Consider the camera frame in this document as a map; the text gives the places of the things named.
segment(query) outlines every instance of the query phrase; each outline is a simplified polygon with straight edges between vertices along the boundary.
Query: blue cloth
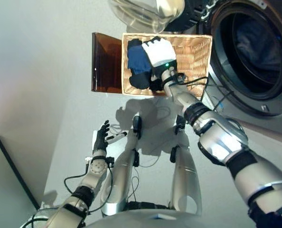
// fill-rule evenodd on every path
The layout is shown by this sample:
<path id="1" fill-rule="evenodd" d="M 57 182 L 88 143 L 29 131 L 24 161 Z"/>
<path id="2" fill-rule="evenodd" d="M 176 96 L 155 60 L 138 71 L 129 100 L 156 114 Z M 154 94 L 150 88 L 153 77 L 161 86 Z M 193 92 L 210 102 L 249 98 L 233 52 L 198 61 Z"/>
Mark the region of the blue cloth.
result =
<path id="1" fill-rule="evenodd" d="M 132 70 L 133 74 L 137 75 L 151 71 L 151 64 L 141 45 L 128 48 L 127 55 L 128 68 Z"/>

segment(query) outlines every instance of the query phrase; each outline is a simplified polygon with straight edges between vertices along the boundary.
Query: wicker basket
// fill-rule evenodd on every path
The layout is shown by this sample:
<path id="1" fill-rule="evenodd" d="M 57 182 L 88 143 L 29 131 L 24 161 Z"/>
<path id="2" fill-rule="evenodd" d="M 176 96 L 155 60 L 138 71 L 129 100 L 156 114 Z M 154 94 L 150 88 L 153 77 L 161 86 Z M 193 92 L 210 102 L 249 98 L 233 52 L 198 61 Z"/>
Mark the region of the wicker basket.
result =
<path id="1" fill-rule="evenodd" d="M 164 92 L 153 92 L 150 89 L 137 89 L 133 87 L 129 78 L 130 69 L 127 68 L 127 46 L 128 41 L 138 38 L 147 41 L 157 36 L 157 34 L 145 33 L 124 33 L 122 39 L 122 93 L 124 95 L 164 95 Z M 212 50 L 212 36 L 207 35 L 166 35 L 159 34 L 159 37 L 169 40 L 175 50 L 178 72 L 184 72 L 186 81 L 192 81 L 200 77 L 208 76 L 208 66 Z M 197 83 L 206 83 L 206 79 Z M 192 93 L 200 98 L 204 91 L 204 85 L 190 86 Z"/>

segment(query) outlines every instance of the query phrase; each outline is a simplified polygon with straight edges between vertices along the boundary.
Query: washing machine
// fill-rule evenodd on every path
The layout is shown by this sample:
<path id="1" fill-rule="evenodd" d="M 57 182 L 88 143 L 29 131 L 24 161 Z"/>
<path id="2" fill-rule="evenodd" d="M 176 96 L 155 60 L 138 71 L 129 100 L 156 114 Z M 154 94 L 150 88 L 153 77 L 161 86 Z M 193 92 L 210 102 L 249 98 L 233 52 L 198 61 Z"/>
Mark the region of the washing machine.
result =
<path id="1" fill-rule="evenodd" d="M 213 36 L 206 91 L 214 104 L 225 97 L 218 111 L 282 134 L 282 0 L 185 1 L 166 30 L 194 24 Z"/>

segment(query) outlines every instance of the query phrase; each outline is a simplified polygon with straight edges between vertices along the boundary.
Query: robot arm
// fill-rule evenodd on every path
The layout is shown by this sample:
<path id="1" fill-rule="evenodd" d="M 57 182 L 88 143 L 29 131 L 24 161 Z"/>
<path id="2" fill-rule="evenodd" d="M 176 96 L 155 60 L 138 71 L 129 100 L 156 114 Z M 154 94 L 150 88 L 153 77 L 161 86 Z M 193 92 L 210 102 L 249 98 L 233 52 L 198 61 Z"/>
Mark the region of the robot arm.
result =
<path id="1" fill-rule="evenodd" d="M 106 121 L 97 132 L 97 139 L 93 149 L 93 159 L 89 173 L 82 179 L 72 195 L 59 207 L 57 212 L 47 221 L 47 228 L 78 228 L 86 218 L 89 208 L 106 178 L 108 164 L 106 163 L 106 147 L 115 142 L 114 137 L 107 137 L 109 124 Z"/>
<path id="2" fill-rule="evenodd" d="M 170 43 L 159 43 L 159 39 L 154 38 L 143 44 L 143 48 L 153 72 L 163 81 L 165 93 L 178 106 L 178 114 L 184 116 L 199 136 L 201 152 L 214 164 L 230 170 L 236 188 L 250 208 L 249 217 L 257 227 L 282 227 L 282 171 L 249 149 L 248 138 L 243 132 L 207 108 L 185 85 L 178 84 L 180 75 L 176 64 L 163 61 L 165 52 L 173 53 Z"/>

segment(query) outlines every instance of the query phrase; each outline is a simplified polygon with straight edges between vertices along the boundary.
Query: black glove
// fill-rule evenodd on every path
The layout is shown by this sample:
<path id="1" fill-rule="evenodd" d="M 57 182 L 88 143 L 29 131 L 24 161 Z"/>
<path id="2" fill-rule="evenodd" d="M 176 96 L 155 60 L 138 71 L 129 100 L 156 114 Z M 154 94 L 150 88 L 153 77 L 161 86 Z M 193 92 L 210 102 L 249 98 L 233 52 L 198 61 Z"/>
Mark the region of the black glove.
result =
<path id="1" fill-rule="evenodd" d="M 103 126 L 101 127 L 101 129 L 98 130 L 97 139 L 94 143 L 93 151 L 96 151 L 96 150 L 106 151 L 108 143 L 105 142 L 105 137 L 108 136 L 107 132 L 109 131 L 109 126 L 110 126 L 109 120 L 106 120 L 104 122 Z"/>

